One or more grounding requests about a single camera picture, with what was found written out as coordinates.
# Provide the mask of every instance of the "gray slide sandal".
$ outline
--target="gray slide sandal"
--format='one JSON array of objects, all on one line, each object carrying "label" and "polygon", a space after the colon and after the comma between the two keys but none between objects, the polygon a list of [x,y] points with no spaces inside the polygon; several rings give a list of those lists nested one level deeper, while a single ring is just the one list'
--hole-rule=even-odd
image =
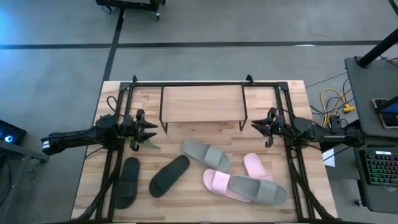
[{"label": "gray slide sandal", "polygon": [[269,180],[232,175],[228,186],[233,191],[253,199],[256,203],[280,205],[287,200],[287,190]]},{"label": "gray slide sandal", "polygon": [[182,151],[187,156],[221,172],[227,172],[231,165],[228,156],[223,151],[202,142],[186,140],[182,146]]}]

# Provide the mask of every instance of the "pink slide sandal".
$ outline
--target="pink slide sandal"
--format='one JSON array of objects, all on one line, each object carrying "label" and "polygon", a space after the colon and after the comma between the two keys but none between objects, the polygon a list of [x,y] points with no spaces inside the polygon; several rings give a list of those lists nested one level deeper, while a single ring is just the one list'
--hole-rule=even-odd
[{"label": "pink slide sandal", "polygon": [[213,169],[207,169],[203,174],[203,182],[205,183],[206,188],[211,192],[240,200],[242,202],[250,202],[250,198],[242,196],[228,187],[230,177],[231,175],[229,174]]},{"label": "pink slide sandal", "polygon": [[[243,158],[243,164],[249,177],[253,179],[273,181],[272,176],[266,171],[260,158],[255,153],[245,155]],[[240,200],[242,202],[251,202],[251,198],[245,197],[228,187],[230,177],[231,175],[229,174],[213,169],[207,169],[203,174],[203,182],[205,183],[206,188],[211,192]]]},{"label": "pink slide sandal", "polygon": [[249,177],[260,180],[274,181],[272,175],[270,175],[266,168],[261,163],[260,158],[255,153],[249,153],[243,158],[244,168],[248,173]]}]

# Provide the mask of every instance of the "floor line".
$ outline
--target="floor line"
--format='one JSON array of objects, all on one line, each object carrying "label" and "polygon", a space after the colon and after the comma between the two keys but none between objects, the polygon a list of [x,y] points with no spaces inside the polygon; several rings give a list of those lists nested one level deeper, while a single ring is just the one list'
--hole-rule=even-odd
[{"label": "floor line", "polygon": [[114,62],[114,56],[116,55],[116,50],[117,50],[120,33],[122,30],[122,26],[123,26],[125,12],[126,12],[125,9],[120,9],[119,19],[118,19],[118,23],[116,25],[116,30],[114,31],[112,47],[111,47],[111,50],[109,51],[109,57],[108,57],[108,61],[106,62],[102,82],[108,81],[111,76],[112,66],[113,66],[113,62]]},{"label": "floor line", "polygon": [[166,47],[316,47],[346,45],[376,45],[381,40],[342,40],[342,41],[260,41],[260,42],[159,42],[126,43],[118,48],[166,48]]},{"label": "floor line", "polygon": [[388,0],[388,2],[390,3],[392,9],[396,12],[397,16],[398,16],[398,7],[397,4],[394,0]]},{"label": "floor line", "polygon": [[106,49],[112,44],[9,44],[0,45],[0,50],[34,49]]}]

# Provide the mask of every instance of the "computer screen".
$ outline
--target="computer screen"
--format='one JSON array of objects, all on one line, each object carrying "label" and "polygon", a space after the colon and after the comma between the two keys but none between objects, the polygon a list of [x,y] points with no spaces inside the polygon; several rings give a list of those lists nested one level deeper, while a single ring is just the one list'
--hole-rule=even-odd
[{"label": "computer screen", "polygon": [[398,102],[395,102],[381,110],[382,113],[397,113],[398,114]]},{"label": "computer screen", "polygon": [[26,131],[0,120],[0,141],[21,145]]}]

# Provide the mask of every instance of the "black slide sandal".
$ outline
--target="black slide sandal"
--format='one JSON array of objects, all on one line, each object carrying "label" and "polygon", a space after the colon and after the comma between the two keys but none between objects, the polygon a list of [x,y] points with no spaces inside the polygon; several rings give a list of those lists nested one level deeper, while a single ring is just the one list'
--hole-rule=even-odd
[{"label": "black slide sandal", "polygon": [[136,200],[138,176],[139,160],[134,157],[127,158],[126,161],[124,161],[122,174],[115,186],[115,208],[128,208]]},{"label": "black slide sandal", "polygon": [[181,155],[167,164],[167,166],[161,168],[150,181],[150,194],[155,198],[163,196],[163,194],[173,186],[175,181],[188,169],[189,165],[190,162],[188,157]]}]

